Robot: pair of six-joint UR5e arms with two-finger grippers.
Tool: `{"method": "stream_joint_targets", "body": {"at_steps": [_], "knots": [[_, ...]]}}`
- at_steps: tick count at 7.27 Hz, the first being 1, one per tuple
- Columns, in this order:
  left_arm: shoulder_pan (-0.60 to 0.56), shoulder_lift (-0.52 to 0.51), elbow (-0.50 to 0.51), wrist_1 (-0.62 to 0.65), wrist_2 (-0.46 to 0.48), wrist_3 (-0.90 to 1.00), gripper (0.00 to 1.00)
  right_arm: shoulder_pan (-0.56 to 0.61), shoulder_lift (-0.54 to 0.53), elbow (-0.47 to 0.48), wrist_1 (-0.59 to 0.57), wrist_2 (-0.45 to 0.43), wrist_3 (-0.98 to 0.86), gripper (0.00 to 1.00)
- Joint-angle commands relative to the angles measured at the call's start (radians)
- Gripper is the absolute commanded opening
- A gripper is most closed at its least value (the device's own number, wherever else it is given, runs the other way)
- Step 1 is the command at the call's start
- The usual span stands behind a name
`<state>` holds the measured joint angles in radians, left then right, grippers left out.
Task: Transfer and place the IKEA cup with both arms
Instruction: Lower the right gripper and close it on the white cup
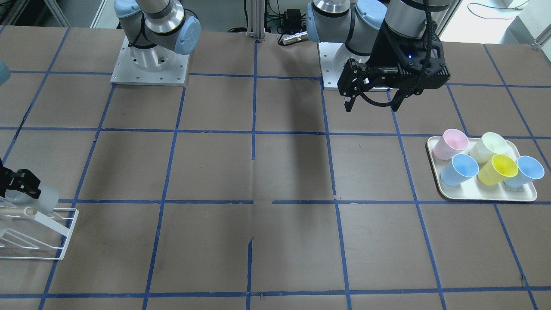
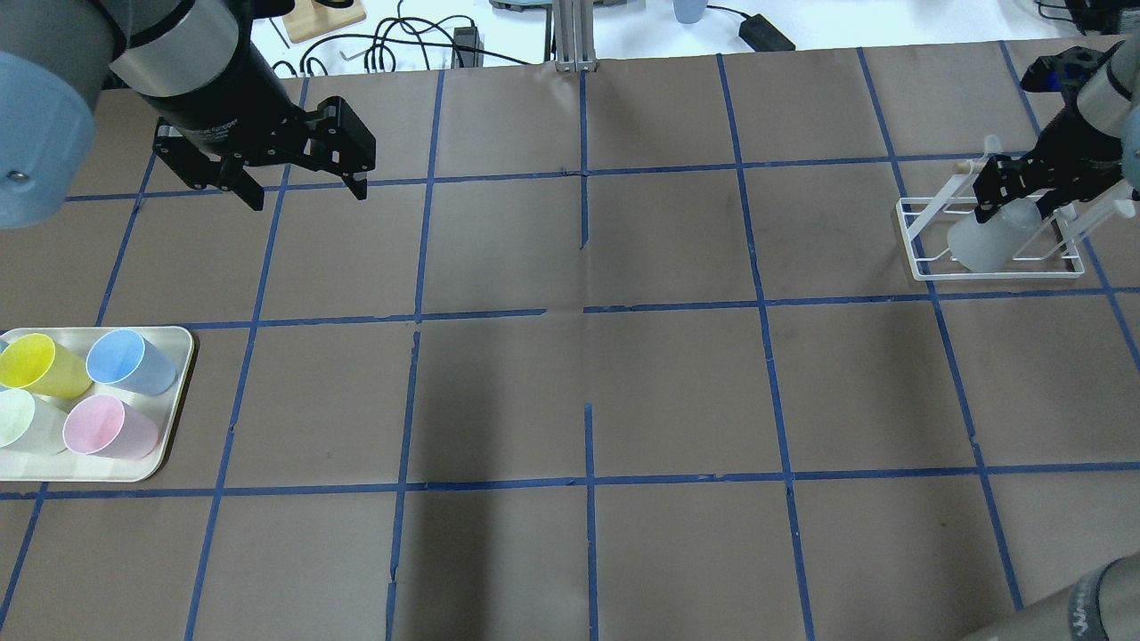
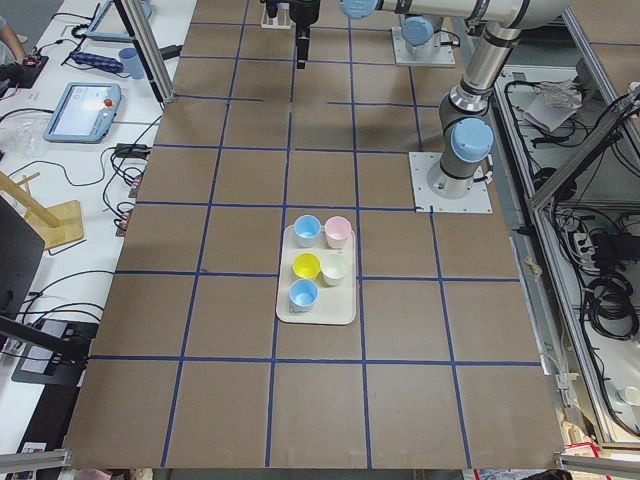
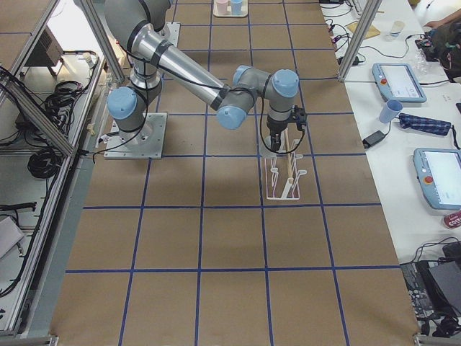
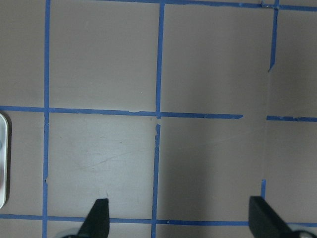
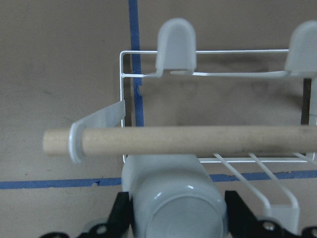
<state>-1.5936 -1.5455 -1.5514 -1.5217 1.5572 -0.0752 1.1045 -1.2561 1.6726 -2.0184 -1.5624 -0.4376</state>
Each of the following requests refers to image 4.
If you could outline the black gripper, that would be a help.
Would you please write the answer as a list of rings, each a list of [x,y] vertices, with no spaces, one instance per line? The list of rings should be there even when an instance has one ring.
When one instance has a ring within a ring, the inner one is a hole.
[[[271,150],[279,151],[282,144],[282,132],[287,128],[287,120],[268,120],[267,127],[269,129]]]

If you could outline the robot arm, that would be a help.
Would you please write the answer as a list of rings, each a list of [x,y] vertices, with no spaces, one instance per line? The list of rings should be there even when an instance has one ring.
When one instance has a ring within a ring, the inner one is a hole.
[[[233,85],[224,84],[161,34],[170,7],[170,1],[106,1],[104,5],[110,32],[132,59],[133,84],[158,83],[158,72],[163,71],[211,106],[227,129],[238,128],[257,98],[262,98],[269,103],[267,149],[271,152],[279,152],[288,124],[296,124],[300,132],[305,130],[305,111],[294,103],[299,86],[294,71],[280,69],[270,74],[239,66]]]

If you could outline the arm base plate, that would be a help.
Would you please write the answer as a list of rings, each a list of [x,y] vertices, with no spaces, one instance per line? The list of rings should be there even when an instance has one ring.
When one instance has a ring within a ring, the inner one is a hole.
[[[149,112],[146,122],[139,134],[129,141],[135,134],[118,133],[110,136],[107,141],[109,150],[104,152],[106,159],[160,159],[163,153],[164,137],[166,132],[166,112]],[[112,121],[112,132],[119,132],[115,120]]]
[[[166,22],[164,28],[158,33],[163,39],[177,46],[179,42],[180,27],[181,24],[179,22]]]

